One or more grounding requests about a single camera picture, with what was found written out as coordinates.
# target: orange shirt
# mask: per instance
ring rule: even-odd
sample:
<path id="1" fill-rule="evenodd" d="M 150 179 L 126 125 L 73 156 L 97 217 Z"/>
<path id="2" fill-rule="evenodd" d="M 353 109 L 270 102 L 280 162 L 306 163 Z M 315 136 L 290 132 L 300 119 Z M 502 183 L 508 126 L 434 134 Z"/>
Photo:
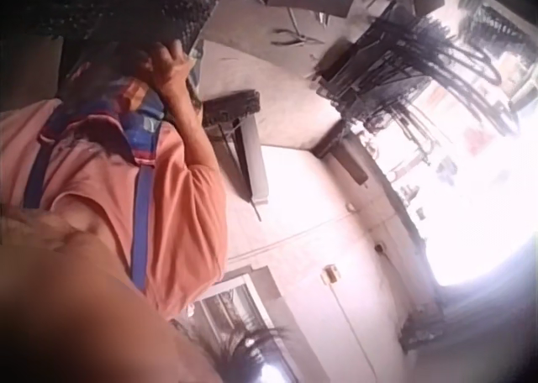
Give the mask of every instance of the orange shirt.
<path id="1" fill-rule="evenodd" d="M 37 155 L 37 135 L 59 100 L 0 114 L 0 202 L 21 206 Z M 69 222 L 80 202 L 95 211 L 116 244 L 108 247 L 129 272 L 138 168 L 93 142 L 63 139 L 50 158 L 41 208 Z M 225 194 L 220 174 L 187 166 L 180 135 L 164 123 L 156 154 L 145 296 L 159 313 L 176 316 L 213 284 L 227 249 Z"/>

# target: blue suspenders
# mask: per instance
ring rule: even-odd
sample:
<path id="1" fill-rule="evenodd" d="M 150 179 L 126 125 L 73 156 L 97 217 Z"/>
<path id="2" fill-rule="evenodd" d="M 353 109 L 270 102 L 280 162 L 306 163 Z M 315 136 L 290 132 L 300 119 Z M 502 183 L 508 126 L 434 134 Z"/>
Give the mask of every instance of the blue suspenders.
<path id="1" fill-rule="evenodd" d="M 40 138 L 40 150 L 30 170 L 23 201 L 25 208 L 36 209 L 40 207 L 45 173 L 50 162 L 50 156 L 56 144 L 61 140 L 63 132 L 70 124 L 79 122 L 90 114 L 96 117 L 96 113 L 97 117 L 111 117 L 118 120 L 117 124 L 131 148 L 134 162 L 140 168 L 134 186 L 130 278 L 141 291 L 145 289 L 148 262 L 150 203 L 155 174 L 153 162 L 163 117 L 161 102 L 157 102 L 155 96 L 151 97 L 151 99 L 146 99 L 149 105 L 143 104 L 136 112 L 123 115 L 115 113 L 112 109 L 113 105 L 103 100 L 87 107 L 85 113 L 77 114 L 76 120 L 67 121 L 67 114 L 61 112 L 60 105 L 52 113 L 41 132 L 40 137 L 45 135 L 46 138 L 44 140 Z"/>

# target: man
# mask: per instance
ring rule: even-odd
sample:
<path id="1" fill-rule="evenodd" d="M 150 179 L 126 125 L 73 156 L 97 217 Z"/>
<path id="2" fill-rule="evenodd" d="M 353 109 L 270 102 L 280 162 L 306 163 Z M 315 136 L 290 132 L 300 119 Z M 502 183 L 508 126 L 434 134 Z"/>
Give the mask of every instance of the man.
<path id="1" fill-rule="evenodd" d="M 178 42 L 158 44 L 138 78 L 89 100 L 1 114 L 0 355 L 13 381 L 220 381 L 166 321 L 226 257 L 190 69 Z"/>

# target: window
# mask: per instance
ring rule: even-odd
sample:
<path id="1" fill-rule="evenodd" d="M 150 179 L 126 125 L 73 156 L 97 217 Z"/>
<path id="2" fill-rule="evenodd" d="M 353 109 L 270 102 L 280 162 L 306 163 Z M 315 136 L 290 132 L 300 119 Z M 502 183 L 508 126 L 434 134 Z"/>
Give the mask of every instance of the window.
<path id="1" fill-rule="evenodd" d="M 211 344 L 223 344 L 235 328 L 274 328 L 252 279 L 242 275 L 209 288 L 194 303 L 193 322 Z M 298 369 L 284 342 L 275 339 L 260 353 L 264 362 L 260 383 L 296 383 Z"/>

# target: wall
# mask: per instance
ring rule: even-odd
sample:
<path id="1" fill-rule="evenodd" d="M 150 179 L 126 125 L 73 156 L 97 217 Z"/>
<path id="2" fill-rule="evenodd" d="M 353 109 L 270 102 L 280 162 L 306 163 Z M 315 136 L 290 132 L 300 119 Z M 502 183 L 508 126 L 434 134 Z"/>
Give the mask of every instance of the wall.
<path id="1" fill-rule="evenodd" d="M 327 164 L 309 152 L 262 147 L 270 193 L 269 203 L 257 208 L 260 221 L 242 198 L 244 187 L 224 147 L 216 151 L 228 191 L 227 270 L 268 267 L 326 374 L 313 379 L 306 370 L 309 378 L 301 381 L 373 383 L 376 374 L 379 382 L 403 382 L 398 302 L 372 237 Z M 332 289 L 320 278 L 329 264 L 341 273 Z"/>
<path id="2" fill-rule="evenodd" d="M 339 149 L 346 149 L 368 174 L 359 186 L 335 158 Z M 381 264 L 398 301 L 398 322 L 403 324 L 409 312 L 419 311 L 434 316 L 439 312 L 436 283 L 425 258 L 424 242 L 412 224 L 405 207 L 393 191 L 359 139 L 352 135 L 328 155 L 324 162 L 330 168 L 340 190 L 357 210 L 361 225 L 375 243 L 381 243 L 386 256 Z"/>

